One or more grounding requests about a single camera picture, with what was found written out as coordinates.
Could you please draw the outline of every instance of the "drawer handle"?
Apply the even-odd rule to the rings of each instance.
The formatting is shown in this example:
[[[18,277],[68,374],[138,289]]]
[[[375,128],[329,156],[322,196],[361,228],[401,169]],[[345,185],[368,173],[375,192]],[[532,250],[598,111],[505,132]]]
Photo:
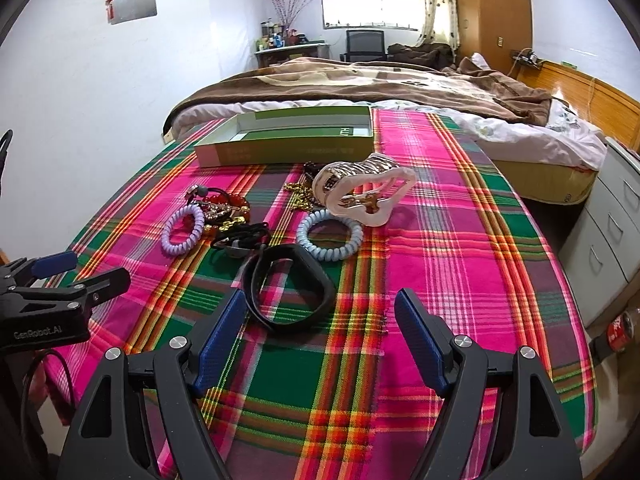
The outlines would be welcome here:
[[[624,182],[624,183],[625,183],[625,186],[627,186],[627,187],[631,190],[631,193],[633,193],[635,196],[637,196],[637,197],[640,199],[640,194],[638,194],[638,193],[636,192],[636,190],[635,190],[635,189],[633,189],[633,188],[631,187],[631,185],[630,185],[626,180],[623,180],[622,182]]]
[[[620,235],[623,235],[625,232],[620,228],[620,226],[618,225],[618,222],[616,222],[613,219],[613,216],[611,216],[611,213],[609,213],[609,220],[611,220],[613,222],[613,225],[615,225],[618,228],[618,231],[620,231]]]
[[[596,254],[596,251],[593,250],[593,246],[591,246],[589,250],[593,253],[593,256],[596,257],[596,261],[600,264],[600,266],[603,266],[604,264],[600,261],[598,255]]]

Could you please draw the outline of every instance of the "white bed sheet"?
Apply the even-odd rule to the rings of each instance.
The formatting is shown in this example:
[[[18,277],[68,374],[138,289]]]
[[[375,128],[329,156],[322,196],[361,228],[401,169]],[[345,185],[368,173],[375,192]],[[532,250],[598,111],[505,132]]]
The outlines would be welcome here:
[[[236,114],[280,108],[350,105],[370,105],[373,108],[385,110],[433,112],[450,117],[492,160],[541,162],[599,171],[607,153],[602,131],[578,118],[556,99],[552,101],[546,127],[509,124],[500,119],[485,119],[450,108],[434,108],[411,101],[386,100],[377,103],[354,103],[336,99],[197,105],[178,114],[172,124],[172,130],[175,137],[180,139],[198,124],[230,118]]]

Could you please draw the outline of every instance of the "office chair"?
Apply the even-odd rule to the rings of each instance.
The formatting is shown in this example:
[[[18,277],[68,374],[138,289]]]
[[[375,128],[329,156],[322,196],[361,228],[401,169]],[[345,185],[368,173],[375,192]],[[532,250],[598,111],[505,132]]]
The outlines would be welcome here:
[[[341,61],[386,61],[385,31],[369,28],[347,30],[347,52]]]

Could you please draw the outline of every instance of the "blue gripper pad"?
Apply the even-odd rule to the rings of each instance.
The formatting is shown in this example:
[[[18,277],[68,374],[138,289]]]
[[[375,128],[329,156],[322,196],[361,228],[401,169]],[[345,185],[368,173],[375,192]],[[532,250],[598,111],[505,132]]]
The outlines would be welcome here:
[[[61,272],[74,270],[77,264],[78,257],[73,251],[52,254],[38,258],[31,266],[31,275],[38,280],[50,278]]]
[[[427,313],[413,291],[409,292],[410,294],[405,289],[402,289],[396,295],[394,303],[396,322],[411,351],[425,386],[434,390],[439,397],[445,397],[450,390],[451,384],[445,377],[443,355],[417,309],[421,308],[427,316],[431,315]]]
[[[236,336],[244,323],[246,315],[244,294],[237,290],[226,306],[221,303],[219,308],[223,311],[200,353],[198,376],[193,381],[193,390],[198,397],[203,397],[207,390],[217,386],[220,381]]]

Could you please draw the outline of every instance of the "green box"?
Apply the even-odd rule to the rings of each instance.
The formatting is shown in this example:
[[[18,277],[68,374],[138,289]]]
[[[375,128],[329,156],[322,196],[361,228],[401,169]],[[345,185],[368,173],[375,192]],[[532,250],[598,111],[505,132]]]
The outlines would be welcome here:
[[[319,106],[239,114],[195,146],[202,168],[238,164],[359,162],[373,152],[368,106]]]

